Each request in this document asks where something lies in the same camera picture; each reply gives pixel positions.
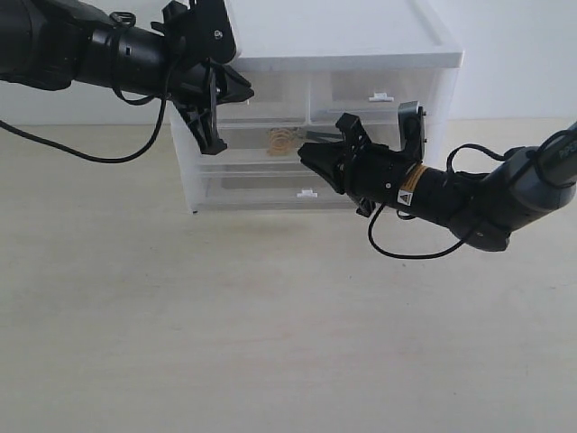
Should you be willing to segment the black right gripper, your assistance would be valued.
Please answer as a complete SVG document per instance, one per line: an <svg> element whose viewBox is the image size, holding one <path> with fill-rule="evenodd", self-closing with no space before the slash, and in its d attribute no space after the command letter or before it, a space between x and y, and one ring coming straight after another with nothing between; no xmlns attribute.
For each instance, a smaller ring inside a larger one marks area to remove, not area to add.
<svg viewBox="0 0 577 433"><path fill-rule="evenodd" d="M358 215L369 216L379 204L396 200L401 183L421 161L374 143L357 115L343 114L336 126L344 144L304 143L298 150L300 162L335 193L345 193Z"/></svg>

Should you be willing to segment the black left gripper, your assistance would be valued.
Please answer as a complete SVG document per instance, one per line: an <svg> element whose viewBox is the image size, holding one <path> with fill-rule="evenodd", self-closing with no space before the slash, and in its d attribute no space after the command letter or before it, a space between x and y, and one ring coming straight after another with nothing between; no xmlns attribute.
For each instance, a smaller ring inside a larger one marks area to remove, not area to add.
<svg viewBox="0 0 577 433"><path fill-rule="evenodd" d="M217 155L225 150L225 143L216 128L216 105L250 100L254 96L252 83L230 65L220 65L218 80L223 87L216 90L215 62L201 59L192 48L189 2L168 2L162 8L162 18L152 28L162 33L175 72L169 85L173 102L197 140L200 152Z"/></svg>

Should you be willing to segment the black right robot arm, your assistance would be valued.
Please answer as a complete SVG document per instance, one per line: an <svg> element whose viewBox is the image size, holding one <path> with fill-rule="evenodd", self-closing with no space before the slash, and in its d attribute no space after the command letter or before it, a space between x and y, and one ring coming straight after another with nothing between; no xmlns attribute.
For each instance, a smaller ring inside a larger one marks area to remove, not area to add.
<svg viewBox="0 0 577 433"><path fill-rule="evenodd" d="M356 115L336 123L341 140L304 143L301 163L332 189L348 197L372 231L385 208L403 220L440 226L457 243L437 253L443 257L463 245L483 252L503 252L511 235L557 209L576 195L576 127L552 134L539 146L515 147L498 154L476 143L499 166L490 173L457 171L451 152L444 170L424 164L425 115L401 115L400 148L374 143Z"/></svg>

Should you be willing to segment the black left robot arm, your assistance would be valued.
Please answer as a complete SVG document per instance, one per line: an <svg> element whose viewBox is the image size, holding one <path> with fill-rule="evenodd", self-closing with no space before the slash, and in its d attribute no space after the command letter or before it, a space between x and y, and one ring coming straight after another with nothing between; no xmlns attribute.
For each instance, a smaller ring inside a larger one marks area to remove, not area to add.
<svg viewBox="0 0 577 433"><path fill-rule="evenodd" d="M74 82L109 88L130 106L172 104L200 152L226 143L217 108L243 103L252 84L233 67L239 48L223 1L170 1L150 29L129 11L106 13L82 1L3 1L1 80L43 91Z"/></svg>

